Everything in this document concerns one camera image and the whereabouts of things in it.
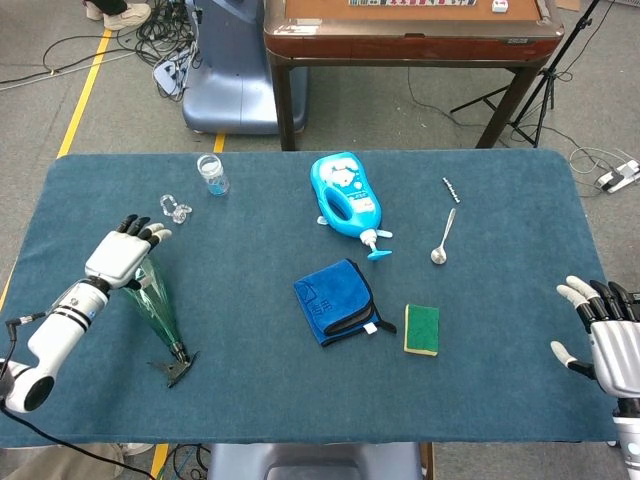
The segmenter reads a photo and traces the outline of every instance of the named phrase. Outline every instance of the black stand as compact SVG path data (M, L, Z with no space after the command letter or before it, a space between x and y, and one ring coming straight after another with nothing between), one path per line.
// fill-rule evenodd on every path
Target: black stand
M567 41L564 42L564 45L562 45L562 48L560 48L560 51L551 62L551 65L549 65L547 68L543 68L542 70L540 70L540 73L538 75L541 75L542 78L540 79L540 82L538 83L534 91L529 96L529 99L527 100L527 102L524 104L524 107L522 107L522 110L520 111L516 119L510 122L507 122L509 126L511 126L516 132L518 132L522 136L522 138L524 138L527 142L533 145L534 148L537 147L538 143L540 142L540 134L542 133L542 124L544 123L544 117L547 114L547 106L549 105L549 102L551 102L551 105L550 105L551 110L553 110L553 107L555 106L554 105L555 104L554 102L555 88L554 87L555 87L556 78L558 76L556 72L558 64L562 61L562 57L564 57L565 53L567 53L567 50L569 50L569 48L571 47L571 44L576 39L578 34L582 30L584 30L586 27L591 25L592 19L589 17L593 13L593 10L596 8L599 2L600 0L591 1L591 4L587 8L587 10L584 12L584 15L580 17L575 28L569 34ZM538 117L538 125L535 130L535 136L532 138L530 135L527 135L525 132L522 131L522 129L520 128L520 122L522 122L522 119L527 114L527 110L529 110L529 108L531 107L531 104L534 102L534 100L536 99L536 97L540 93L540 90L542 90L543 87L544 87L544 96L542 97L540 117ZM454 108L453 110L451 110L450 113L453 114L458 110L462 110L471 105L475 105L478 102L484 102L493 111L495 111L497 107L493 102L491 102L490 98L493 97L494 95L497 95L498 93L504 92L507 88L509 87L508 86L502 87L497 90L494 90L493 92L487 93L486 95L478 97L475 100L472 100L470 102L465 103L464 105L460 105L459 107Z

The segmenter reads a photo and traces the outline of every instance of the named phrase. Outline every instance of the robotic hand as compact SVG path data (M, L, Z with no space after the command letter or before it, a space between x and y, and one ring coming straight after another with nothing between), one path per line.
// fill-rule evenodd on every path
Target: robotic hand
M569 300L584 325L593 364L571 356L560 342L551 349L570 370L596 380L605 393L618 399L613 421L631 479L640 479L640 312L637 294L614 282L587 284L567 277L557 291Z
M85 265L87 278L72 285L47 312L7 322L11 348L6 360L0 359L0 401L7 408L25 413L42 405L53 389L60 366L107 304L109 291L141 287L133 280L136 269L149 251L171 236L161 223L145 228L149 220L129 215L91 254ZM16 328L43 317L45 321L27 343L38 357L38 365L12 362Z

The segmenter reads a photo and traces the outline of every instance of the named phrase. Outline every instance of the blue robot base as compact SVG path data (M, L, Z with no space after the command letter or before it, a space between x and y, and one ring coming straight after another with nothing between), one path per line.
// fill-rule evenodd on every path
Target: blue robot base
M296 131L307 122L308 68L291 70L293 121ZM269 71L248 77L206 65L191 68L182 113L192 130L207 133L270 135L278 118Z

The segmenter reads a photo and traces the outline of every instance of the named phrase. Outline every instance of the folded towel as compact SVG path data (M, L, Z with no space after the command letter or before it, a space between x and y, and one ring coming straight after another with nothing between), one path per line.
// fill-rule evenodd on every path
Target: folded towel
M322 346L329 345L374 324L396 333L380 319L369 284L358 266L344 259L293 284L311 330Z

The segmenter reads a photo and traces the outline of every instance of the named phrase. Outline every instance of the table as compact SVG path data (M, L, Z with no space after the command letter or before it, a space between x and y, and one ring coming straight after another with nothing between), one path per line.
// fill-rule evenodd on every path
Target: table
M547 150L360 152L383 208L390 257L316 224L309 168L321 152L220 154L231 189L213 198L198 154L72 155L55 162L2 312L46 308L83 274L98 242L131 212L162 217L171 193L193 207L153 251L187 348L168 390L149 361L170 356L114 292L27 418L73 442L253 443L580 441L615 438L615 400L563 368L562 340L589 357L584 329L555 293L567 274L603 278L565 159ZM429 260L462 203L444 266ZM341 258L368 279L399 333L321 348L292 284ZM440 353L403 347L406 303L440 308ZM20 328L15 359L30 362ZM7 345L0 332L0 348ZM0 446L40 443L0 418Z
M475 6L350 7L347 0L266 0L282 150L295 150L289 70L297 66L508 68L514 73L477 148L497 141L564 34L553 0L518 0L504 14Z

